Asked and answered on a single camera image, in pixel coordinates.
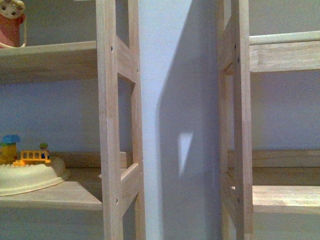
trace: shelf board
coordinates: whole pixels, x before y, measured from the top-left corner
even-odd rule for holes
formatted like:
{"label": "shelf board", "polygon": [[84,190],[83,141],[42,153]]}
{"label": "shelf board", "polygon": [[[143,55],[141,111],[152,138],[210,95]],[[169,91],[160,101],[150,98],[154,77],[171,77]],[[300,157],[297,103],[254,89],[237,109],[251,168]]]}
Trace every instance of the shelf board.
{"label": "shelf board", "polygon": [[[134,54],[116,38],[118,73],[136,82]],[[96,41],[0,49],[0,84],[98,78]]]}
{"label": "shelf board", "polygon": [[[235,151],[228,151],[228,166],[236,165]],[[320,168],[320,149],[253,150],[257,168]]]}
{"label": "shelf board", "polygon": [[[219,69],[234,74],[233,21],[221,42]],[[320,70],[320,31],[250,36],[250,71],[255,73]]]}
{"label": "shelf board", "polygon": [[320,215],[320,167],[254,167],[252,174],[254,212]]}
{"label": "shelf board", "polygon": [[[51,151],[50,156],[64,160],[67,168],[100,168],[101,155],[99,151]],[[132,152],[120,152],[120,167],[129,168],[134,162]]]}
{"label": "shelf board", "polygon": [[320,214],[320,186],[253,186],[255,213]]}
{"label": "shelf board", "polygon": [[[0,207],[51,208],[102,211],[102,184],[100,168],[69,168],[67,181],[44,189],[0,197]],[[139,165],[121,169],[122,209],[126,212],[137,192]]]}

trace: cream plastic tray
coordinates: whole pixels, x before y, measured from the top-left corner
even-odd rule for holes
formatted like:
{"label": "cream plastic tray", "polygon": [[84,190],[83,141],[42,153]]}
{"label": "cream plastic tray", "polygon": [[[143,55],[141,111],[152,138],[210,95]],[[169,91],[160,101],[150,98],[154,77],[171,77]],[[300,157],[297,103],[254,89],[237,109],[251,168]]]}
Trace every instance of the cream plastic tray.
{"label": "cream plastic tray", "polygon": [[65,162],[51,157],[49,164],[0,165],[0,196],[27,193],[65,181],[70,176]]}

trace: white wall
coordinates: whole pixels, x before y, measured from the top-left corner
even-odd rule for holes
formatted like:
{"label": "white wall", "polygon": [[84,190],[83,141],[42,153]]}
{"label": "white wall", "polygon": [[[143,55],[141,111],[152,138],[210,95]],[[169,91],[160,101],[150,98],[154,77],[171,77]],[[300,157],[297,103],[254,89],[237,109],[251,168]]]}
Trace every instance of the white wall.
{"label": "white wall", "polygon": [[19,150],[100,150],[95,79],[2,85],[0,95],[0,137],[20,135]]}
{"label": "white wall", "polygon": [[249,0],[250,35],[319,31],[317,0]]}
{"label": "white wall", "polygon": [[[255,213],[255,240],[318,240],[319,215]],[[236,239],[236,229],[229,218],[229,239]]]}
{"label": "white wall", "polygon": [[220,239],[213,1],[139,13],[147,239]]}
{"label": "white wall", "polygon": [[252,75],[254,149],[319,148],[319,79],[319,71]]}
{"label": "white wall", "polygon": [[[124,240],[133,240],[134,204],[123,218]],[[0,208],[1,240],[103,240],[101,211]]]}
{"label": "white wall", "polygon": [[29,46],[96,39],[95,1],[24,0],[23,2],[26,5]]}

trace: pink toy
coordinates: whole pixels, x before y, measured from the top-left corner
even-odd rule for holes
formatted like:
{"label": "pink toy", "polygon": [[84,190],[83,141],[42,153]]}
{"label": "pink toy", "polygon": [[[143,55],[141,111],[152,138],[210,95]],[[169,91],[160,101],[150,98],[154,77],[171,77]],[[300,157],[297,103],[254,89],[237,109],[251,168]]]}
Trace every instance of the pink toy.
{"label": "pink toy", "polygon": [[[20,0],[0,0],[0,49],[19,47],[20,25],[25,21],[25,4]],[[24,26],[26,45],[26,26]]]}

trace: wooden post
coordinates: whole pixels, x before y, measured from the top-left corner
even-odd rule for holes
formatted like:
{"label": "wooden post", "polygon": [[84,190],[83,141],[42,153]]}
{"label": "wooden post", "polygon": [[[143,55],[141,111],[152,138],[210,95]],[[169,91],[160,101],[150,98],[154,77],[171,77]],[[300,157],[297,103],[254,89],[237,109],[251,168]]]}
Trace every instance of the wooden post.
{"label": "wooden post", "polygon": [[142,109],[140,83],[140,45],[138,0],[128,1],[129,48],[134,55],[135,79],[131,96],[133,162],[139,164],[139,192],[135,199],[135,234],[137,240],[146,239],[144,163],[142,146]]}
{"label": "wooden post", "polygon": [[249,0],[232,0],[236,239],[253,239]]}
{"label": "wooden post", "polygon": [[227,89],[225,69],[221,65],[221,54],[223,52],[223,33],[225,30],[224,0],[218,0],[216,5],[216,39],[218,56],[218,114],[219,114],[219,164],[220,164],[220,224],[221,237],[229,240],[228,207],[232,208],[225,191],[231,186],[227,185],[225,175],[228,174],[228,121],[227,121]]}
{"label": "wooden post", "polygon": [[123,240],[115,0],[96,0],[103,225],[105,240]]}

